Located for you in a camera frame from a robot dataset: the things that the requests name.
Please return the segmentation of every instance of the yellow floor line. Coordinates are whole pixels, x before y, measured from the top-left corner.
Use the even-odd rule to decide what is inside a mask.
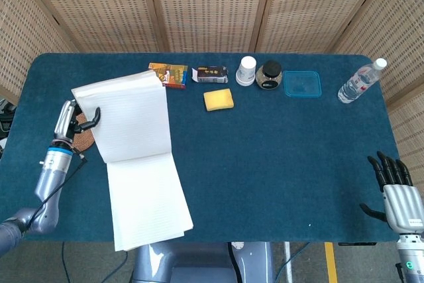
[[[337,283],[336,260],[334,258],[333,244],[331,242],[325,243],[325,258],[327,259],[329,283]]]

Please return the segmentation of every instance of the water bottle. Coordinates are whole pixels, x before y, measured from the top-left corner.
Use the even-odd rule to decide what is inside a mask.
[[[381,76],[387,61],[377,59],[374,63],[361,67],[339,90],[337,95],[343,103],[350,103],[361,96]]]

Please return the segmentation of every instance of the black jar lid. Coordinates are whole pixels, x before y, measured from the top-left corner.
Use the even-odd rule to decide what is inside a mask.
[[[262,72],[269,78],[276,78],[281,73],[281,64],[277,61],[269,60],[262,67]]]

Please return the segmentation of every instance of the white cup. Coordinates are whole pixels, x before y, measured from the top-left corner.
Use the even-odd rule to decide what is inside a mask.
[[[249,86],[254,82],[256,71],[256,60],[252,56],[241,59],[240,66],[236,72],[236,81],[242,86]]]

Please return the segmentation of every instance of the floor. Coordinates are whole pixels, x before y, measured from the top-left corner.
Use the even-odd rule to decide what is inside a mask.
[[[295,253],[304,243],[291,243]],[[66,282],[61,260],[61,242],[24,241],[21,246],[0,258],[0,283]],[[272,244],[274,266],[283,261],[284,244]],[[375,247],[334,246],[338,282],[400,283],[395,263],[398,253],[394,243]],[[71,282],[100,283],[125,258],[116,253],[113,243],[66,243],[64,257]],[[107,282],[127,283],[133,271],[134,251],[127,263]],[[326,283],[329,281],[323,243],[311,243],[291,264],[295,283]],[[291,283],[283,273],[279,283]]]

